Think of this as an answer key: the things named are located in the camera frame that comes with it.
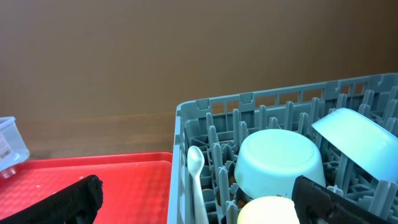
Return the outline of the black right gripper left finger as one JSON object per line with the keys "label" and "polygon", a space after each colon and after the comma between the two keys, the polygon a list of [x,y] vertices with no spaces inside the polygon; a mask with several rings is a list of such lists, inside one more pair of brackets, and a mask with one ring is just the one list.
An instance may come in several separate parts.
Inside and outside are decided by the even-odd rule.
{"label": "black right gripper left finger", "polygon": [[1,224],[93,224],[103,205],[103,181],[89,175],[1,220]]}

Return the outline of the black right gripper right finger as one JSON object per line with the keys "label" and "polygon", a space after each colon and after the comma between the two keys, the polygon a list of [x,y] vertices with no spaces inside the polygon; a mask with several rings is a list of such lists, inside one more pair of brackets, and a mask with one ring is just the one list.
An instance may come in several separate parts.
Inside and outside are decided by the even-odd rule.
{"label": "black right gripper right finger", "polygon": [[292,200],[300,223],[397,223],[397,184],[385,180],[372,185],[361,177],[344,194],[300,176]]}

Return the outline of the yellow plastic cup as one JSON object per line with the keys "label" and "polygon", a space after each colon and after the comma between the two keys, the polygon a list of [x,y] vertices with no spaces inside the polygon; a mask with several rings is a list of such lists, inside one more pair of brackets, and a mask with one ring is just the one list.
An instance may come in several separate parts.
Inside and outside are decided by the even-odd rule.
{"label": "yellow plastic cup", "polygon": [[295,204],[289,198],[256,198],[241,209],[237,224],[299,224]]}

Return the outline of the mint green bowl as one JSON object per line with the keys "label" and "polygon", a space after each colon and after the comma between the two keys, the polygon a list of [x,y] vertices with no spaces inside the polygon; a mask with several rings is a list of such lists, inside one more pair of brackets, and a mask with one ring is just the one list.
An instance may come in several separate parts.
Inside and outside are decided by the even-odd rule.
{"label": "mint green bowl", "polygon": [[242,142],[234,178],[252,199],[291,198],[295,180],[301,175],[326,186],[320,150],[309,138],[284,129],[265,129]]}

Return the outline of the light blue bowl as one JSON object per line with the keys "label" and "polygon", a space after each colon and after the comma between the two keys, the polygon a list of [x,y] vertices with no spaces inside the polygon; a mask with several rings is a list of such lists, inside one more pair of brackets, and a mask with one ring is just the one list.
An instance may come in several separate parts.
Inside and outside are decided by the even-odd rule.
{"label": "light blue bowl", "polygon": [[377,180],[397,182],[397,137],[348,108],[339,108],[312,128]]}

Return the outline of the white plastic spoon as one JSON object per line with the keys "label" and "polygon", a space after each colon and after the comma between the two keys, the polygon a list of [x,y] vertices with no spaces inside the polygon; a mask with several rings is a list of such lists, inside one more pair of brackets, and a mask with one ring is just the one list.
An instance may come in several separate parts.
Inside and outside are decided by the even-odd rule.
{"label": "white plastic spoon", "polygon": [[200,148],[190,146],[187,152],[187,167],[193,180],[193,209],[196,224],[209,224],[200,182],[200,174],[204,164],[205,158]]}

